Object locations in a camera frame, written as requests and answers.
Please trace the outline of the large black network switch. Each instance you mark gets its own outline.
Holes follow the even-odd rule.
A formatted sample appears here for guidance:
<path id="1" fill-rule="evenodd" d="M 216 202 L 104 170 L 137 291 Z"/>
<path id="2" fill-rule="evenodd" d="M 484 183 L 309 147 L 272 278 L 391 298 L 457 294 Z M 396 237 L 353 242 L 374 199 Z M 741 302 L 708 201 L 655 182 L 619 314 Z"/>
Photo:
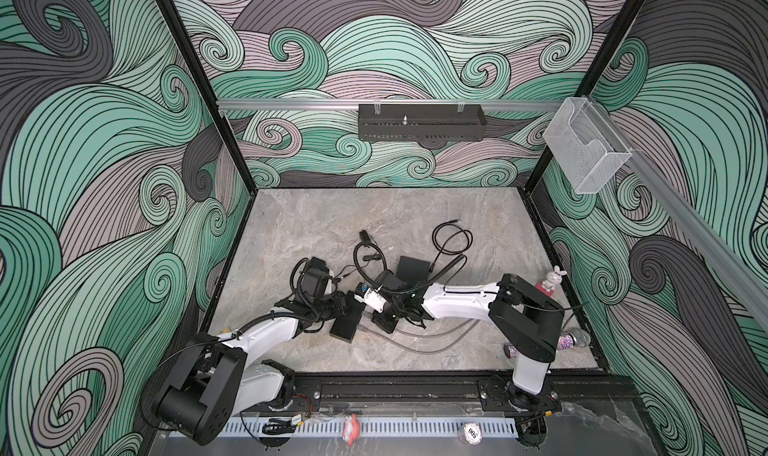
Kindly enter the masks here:
<path id="1" fill-rule="evenodd" d="M 428 261 L 401 256 L 395 276 L 406 285 L 413 287 L 425 283 L 429 279 L 429 268 L 430 263 Z"/>

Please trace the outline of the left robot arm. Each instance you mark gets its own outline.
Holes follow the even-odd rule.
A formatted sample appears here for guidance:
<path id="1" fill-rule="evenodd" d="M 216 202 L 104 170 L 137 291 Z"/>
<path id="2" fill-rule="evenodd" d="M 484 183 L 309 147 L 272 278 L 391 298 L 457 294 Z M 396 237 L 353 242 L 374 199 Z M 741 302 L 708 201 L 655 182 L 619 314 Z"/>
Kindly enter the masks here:
<path id="1" fill-rule="evenodd" d="M 158 364 L 166 376 L 147 387 L 141 416 L 161 431 L 178 431 L 199 445 L 215 439 L 229 418 L 257 405 L 277 412 L 310 412 L 313 399 L 295 388 L 295 372 L 267 358 L 275 347 L 349 311 L 340 276 L 318 258 L 293 268 L 290 293 L 265 315 L 220 335 L 196 334 Z"/>

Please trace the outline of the small black ribbed switch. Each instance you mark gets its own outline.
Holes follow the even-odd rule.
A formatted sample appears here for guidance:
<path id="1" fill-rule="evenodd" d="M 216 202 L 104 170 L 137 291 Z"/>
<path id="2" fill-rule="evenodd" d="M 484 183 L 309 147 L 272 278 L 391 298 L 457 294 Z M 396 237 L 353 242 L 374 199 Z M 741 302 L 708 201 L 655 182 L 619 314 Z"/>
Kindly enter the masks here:
<path id="1" fill-rule="evenodd" d="M 364 309 L 354 309 L 348 314 L 337 318 L 331 326 L 329 332 L 330 336 L 351 344 L 356 335 L 363 313 Z"/>

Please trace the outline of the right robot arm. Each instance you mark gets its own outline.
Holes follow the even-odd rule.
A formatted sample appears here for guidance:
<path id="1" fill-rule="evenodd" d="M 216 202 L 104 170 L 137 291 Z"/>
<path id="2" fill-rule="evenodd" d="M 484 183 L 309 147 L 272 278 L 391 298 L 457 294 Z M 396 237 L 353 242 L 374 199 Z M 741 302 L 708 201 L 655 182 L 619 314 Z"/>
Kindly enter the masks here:
<path id="1" fill-rule="evenodd" d="M 379 326 L 406 320 L 459 318 L 493 324 L 517 351 L 512 373 L 514 387 L 528 395 L 542 392 L 558 350 L 566 309 L 553 297 L 515 274 L 495 283 L 450 286 L 439 279 L 466 257 L 457 255 L 436 275 L 406 283 L 388 269 L 383 251 L 372 242 L 358 243 L 352 253 L 362 278 L 357 299 L 379 318 Z"/>

